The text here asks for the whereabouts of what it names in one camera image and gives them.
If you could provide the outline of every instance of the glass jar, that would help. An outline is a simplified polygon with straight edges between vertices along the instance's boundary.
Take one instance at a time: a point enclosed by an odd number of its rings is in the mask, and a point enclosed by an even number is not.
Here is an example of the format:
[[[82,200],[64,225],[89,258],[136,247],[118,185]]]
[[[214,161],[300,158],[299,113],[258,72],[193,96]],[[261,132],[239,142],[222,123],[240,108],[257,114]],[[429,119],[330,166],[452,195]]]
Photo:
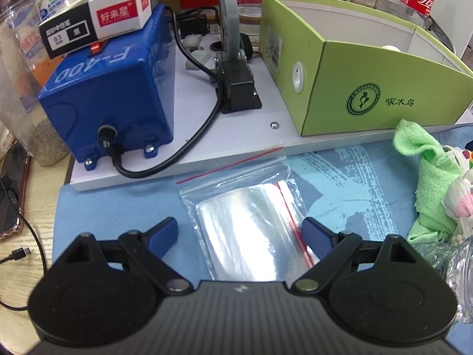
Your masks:
[[[38,102],[61,59],[49,59],[35,0],[0,0],[0,120],[42,166],[69,153]]]

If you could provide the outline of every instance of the blue cloth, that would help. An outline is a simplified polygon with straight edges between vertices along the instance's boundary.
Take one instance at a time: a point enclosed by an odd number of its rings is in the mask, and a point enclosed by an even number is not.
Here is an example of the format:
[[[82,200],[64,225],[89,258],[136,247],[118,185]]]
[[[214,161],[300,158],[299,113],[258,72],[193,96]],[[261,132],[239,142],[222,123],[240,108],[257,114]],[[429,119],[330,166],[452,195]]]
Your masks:
[[[433,134],[442,145],[463,148],[473,127]],[[389,233],[407,236],[417,213],[417,157],[401,156],[392,141],[331,149],[288,158],[312,216],[336,232],[354,231],[382,241]],[[53,260],[84,231],[115,239],[128,230],[148,230],[167,216],[176,218],[179,237],[164,261],[194,285],[210,279],[196,234],[173,178],[76,192],[61,188],[53,235]],[[473,327],[455,325],[448,340],[473,355]]]

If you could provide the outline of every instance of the black mount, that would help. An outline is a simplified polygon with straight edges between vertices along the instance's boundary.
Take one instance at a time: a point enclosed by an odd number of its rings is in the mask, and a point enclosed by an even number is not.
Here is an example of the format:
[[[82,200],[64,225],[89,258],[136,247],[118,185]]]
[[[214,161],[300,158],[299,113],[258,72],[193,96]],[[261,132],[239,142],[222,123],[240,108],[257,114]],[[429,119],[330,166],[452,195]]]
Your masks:
[[[321,260],[290,290],[279,282],[194,290],[161,260],[177,240],[173,218],[117,241],[82,234],[30,296],[42,340],[31,354],[222,354],[244,343],[258,354],[456,354],[443,340],[455,295],[402,237],[363,241],[312,218],[302,237]],[[365,263],[373,266],[357,271]]]
[[[225,90],[222,113],[261,109],[262,104],[255,89],[255,80],[244,60],[222,61],[217,71]]]

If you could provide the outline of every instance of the green box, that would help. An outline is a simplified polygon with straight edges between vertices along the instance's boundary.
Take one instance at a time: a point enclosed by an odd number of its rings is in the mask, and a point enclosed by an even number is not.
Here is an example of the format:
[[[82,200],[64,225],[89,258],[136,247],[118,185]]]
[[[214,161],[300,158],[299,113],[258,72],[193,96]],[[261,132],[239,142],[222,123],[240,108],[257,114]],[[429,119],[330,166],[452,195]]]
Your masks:
[[[345,1],[263,0],[259,46],[302,136],[451,125],[473,97],[473,72],[435,37]]]

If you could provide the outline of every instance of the screw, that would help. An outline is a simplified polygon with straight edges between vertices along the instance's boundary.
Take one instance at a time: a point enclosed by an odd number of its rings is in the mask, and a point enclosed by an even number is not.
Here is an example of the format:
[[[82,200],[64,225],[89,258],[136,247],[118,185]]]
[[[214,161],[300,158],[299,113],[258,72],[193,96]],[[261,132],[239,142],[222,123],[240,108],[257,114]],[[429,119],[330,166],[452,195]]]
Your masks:
[[[296,288],[299,291],[311,292],[319,288],[319,282],[314,279],[300,279],[296,282]]]
[[[239,286],[235,287],[235,291],[239,292],[239,293],[245,293],[248,290],[249,290],[249,288],[247,286],[245,286],[244,284],[240,284]]]
[[[191,284],[186,279],[172,279],[166,283],[166,288],[172,292],[182,292],[190,286]]]

